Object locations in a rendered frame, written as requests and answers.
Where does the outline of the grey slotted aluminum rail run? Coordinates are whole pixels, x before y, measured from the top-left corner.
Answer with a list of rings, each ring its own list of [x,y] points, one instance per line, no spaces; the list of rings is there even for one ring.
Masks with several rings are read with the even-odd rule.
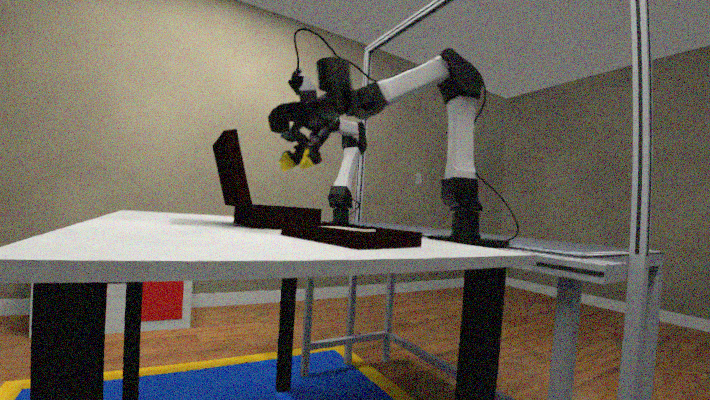
[[[525,253],[527,251],[507,249],[479,244],[472,244],[493,249],[507,250]],[[626,281],[627,263],[604,261],[599,259],[580,259],[566,256],[558,256],[544,253],[528,252],[536,254],[536,265],[515,266],[513,268],[540,272],[550,275],[578,279],[600,284],[609,284]],[[569,258],[569,259],[567,259]],[[597,263],[596,263],[597,262]]]

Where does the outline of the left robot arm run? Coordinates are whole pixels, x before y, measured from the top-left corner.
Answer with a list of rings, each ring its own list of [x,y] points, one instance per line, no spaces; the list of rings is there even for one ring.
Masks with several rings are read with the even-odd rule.
[[[510,245],[510,240],[473,239],[481,238],[480,212],[475,212],[482,211],[482,206],[478,200],[478,179],[475,179],[473,138],[476,100],[479,99],[482,77],[459,54],[451,48],[443,49],[437,57],[417,67],[388,79],[373,81],[357,90],[351,90],[345,59],[321,58],[315,62],[315,72],[317,89],[325,93],[318,98],[313,84],[308,78],[303,78],[300,69],[292,73],[287,83],[299,96],[301,105],[317,98],[315,111],[324,120],[345,112],[345,116],[366,119],[382,108],[437,85],[448,113],[447,165],[445,179],[441,180],[441,199],[455,213],[450,236],[427,235],[427,239],[490,246]]]

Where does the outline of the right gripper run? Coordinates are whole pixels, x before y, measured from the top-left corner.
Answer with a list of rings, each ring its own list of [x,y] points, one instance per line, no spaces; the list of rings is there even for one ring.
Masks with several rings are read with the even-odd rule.
[[[308,135],[306,138],[308,139],[308,141],[306,141],[302,144],[297,143],[296,145],[294,145],[292,147],[293,149],[295,149],[295,151],[293,152],[294,154],[291,153],[289,150],[285,150],[281,154],[281,157],[279,160],[279,167],[282,172],[284,172],[284,171],[286,171],[298,164],[299,164],[299,168],[301,170],[303,170],[303,169],[312,167],[312,166],[320,163],[321,158],[319,157],[320,154],[318,152],[318,149],[321,147],[321,143],[320,143],[319,139],[313,135]],[[309,141],[309,140],[311,140],[311,141]],[[312,142],[312,143],[310,143],[310,142]]]

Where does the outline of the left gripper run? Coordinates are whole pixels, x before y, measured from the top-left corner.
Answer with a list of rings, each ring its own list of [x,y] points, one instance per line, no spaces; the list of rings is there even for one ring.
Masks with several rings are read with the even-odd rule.
[[[290,131],[289,122],[294,121],[295,128],[304,128],[308,131],[330,128],[329,121],[323,120],[317,115],[315,100],[303,105],[300,102],[289,102],[273,108],[267,117],[270,132],[287,133]]]

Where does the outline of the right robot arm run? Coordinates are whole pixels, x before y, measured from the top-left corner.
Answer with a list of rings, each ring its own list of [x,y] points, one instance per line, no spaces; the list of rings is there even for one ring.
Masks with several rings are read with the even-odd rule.
[[[348,208],[352,208],[352,180],[357,163],[368,148],[365,126],[363,122],[349,122],[340,119],[339,116],[328,121],[330,128],[324,130],[310,130],[309,135],[317,137],[322,145],[329,137],[329,133],[342,134],[343,150],[345,151],[339,175],[334,185],[331,186],[328,194],[330,207],[337,208],[333,209],[333,221],[323,223],[349,224]],[[294,129],[294,125],[290,129],[290,132],[280,134],[279,138],[288,143],[296,142],[301,144],[308,141],[308,139],[299,132],[301,128]],[[360,137],[352,138],[353,136],[358,136],[358,133],[360,133]]]

